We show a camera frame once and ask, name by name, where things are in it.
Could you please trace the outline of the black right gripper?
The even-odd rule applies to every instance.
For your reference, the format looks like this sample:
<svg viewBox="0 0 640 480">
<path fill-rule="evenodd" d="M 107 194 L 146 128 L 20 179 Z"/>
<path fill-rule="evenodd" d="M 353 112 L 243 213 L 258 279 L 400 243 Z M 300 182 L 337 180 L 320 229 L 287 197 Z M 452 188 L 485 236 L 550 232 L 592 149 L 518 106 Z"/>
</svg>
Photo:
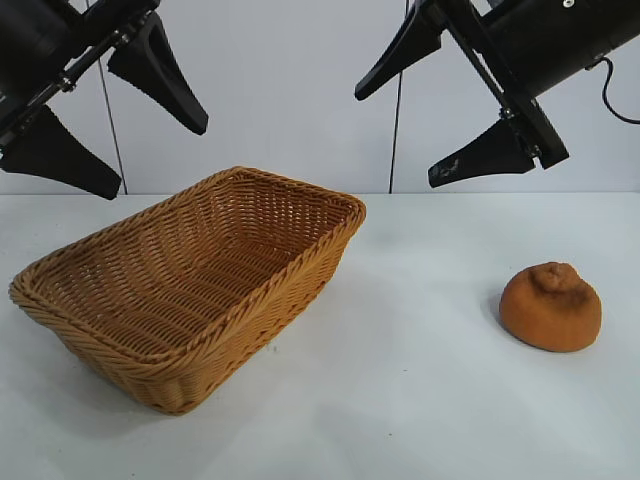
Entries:
<svg viewBox="0 0 640 480">
<path fill-rule="evenodd" d="M 438 188 L 491 175 L 548 169 L 569 153 L 538 96 L 639 35 L 636 1 L 503 1 L 485 15 L 468 1 L 443 1 L 447 27 L 470 61 L 485 63 L 503 90 L 503 117 L 428 170 Z M 441 47 L 438 1 L 415 1 L 371 70 L 356 84 L 358 101 Z"/>
</svg>

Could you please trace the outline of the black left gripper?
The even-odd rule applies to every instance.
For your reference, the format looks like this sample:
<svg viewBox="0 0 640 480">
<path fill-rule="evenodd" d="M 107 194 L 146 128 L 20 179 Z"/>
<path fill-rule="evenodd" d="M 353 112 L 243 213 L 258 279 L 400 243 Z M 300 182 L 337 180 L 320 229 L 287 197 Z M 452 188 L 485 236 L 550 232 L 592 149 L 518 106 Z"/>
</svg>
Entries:
<svg viewBox="0 0 640 480">
<path fill-rule="evenodd" d="M 113 200 L 120 175 L 86 149 L 46 106 L 75 89 L 111 48 L 108 71 L 203 135 L 209 116 L 170 47 L 155 1 L 1 3 L 1 169 Z"/>
</svg>

